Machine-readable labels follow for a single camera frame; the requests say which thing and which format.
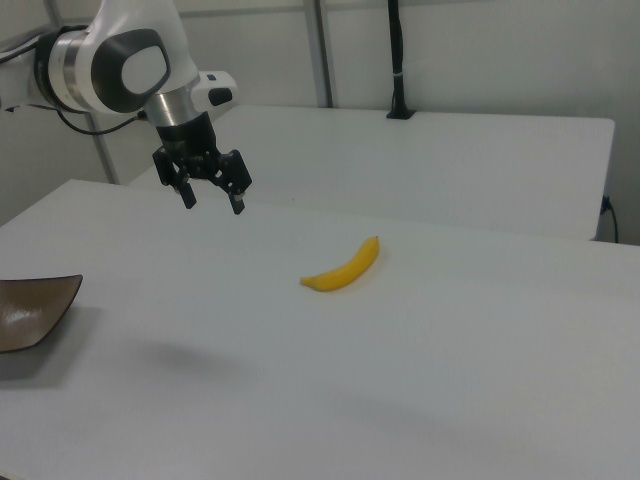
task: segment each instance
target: white wall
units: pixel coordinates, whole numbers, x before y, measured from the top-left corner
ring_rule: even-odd
[[[607,190],[621,240],[640,244],[640,2],[401,4],[411,107],[615,120]],[[386,1],[328,0],[326,8],[337,105],[388,109],[393,86]],[[608,216],[601,236],[611,238]]]
[[[66,22],[90,21],[99,0],[57,0]],[[318,106],[303,0],[176,0],[201,70],[226,70],[238,83],[240,102],[253,105]],[[99,116],[112,126],[123,118]],[[105,137],[121,183],[128,184],[153,165],[160,146],[149,125],[136,124]]]
[[[3,48],[48,23],[41,0],[0,0]],[[71,178],[106,180],[91,139],[69,130],[52,112],[0,112],[0,225]]]

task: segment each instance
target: robotic arm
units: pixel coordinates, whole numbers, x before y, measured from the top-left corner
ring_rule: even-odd
[[[236,214],[251,177],[237,150],[216,147],[212,114],[232,102],[226,72],[199,72],[172,0],[102,0],[89,27],[64,27],[0,54],[0,109],[37,105],[74,113],[144,110],[162,147],[153,159],[163,185],[187,208],[190,178],[229,196]]]

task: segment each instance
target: brown tray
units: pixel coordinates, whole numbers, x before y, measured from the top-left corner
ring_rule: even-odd
[[[69,309],[82,275],[0,280],[0,353],[35,347]]]

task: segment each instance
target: plastic banana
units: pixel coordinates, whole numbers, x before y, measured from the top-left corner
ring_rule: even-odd
[[[378,237],[367,238],[356,254],[344,265],[312,277],[302,277],[300,284],[320,292],[330,292],[345,287],[362,275],[378,257]]]

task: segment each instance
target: white table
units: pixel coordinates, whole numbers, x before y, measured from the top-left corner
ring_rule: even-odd
[[[298,285],[373,234],[356,284]],[[638,252],[70,182],[0,228],[3,278],[85,276],[0,356],[0,470],[635,478]]]
[[[256,106],[214,126],[221,149],[237,148],[249,166],[249,202],[583,240],[596,235],[614,130],[602,119],[417,113],[404,122]],[[157,135],[138,127],[138,147],[127,141],[114,158],[148,156]],[[194,184],[198,198],[224,197]],[[131,186],[167,188],[155,168]]]

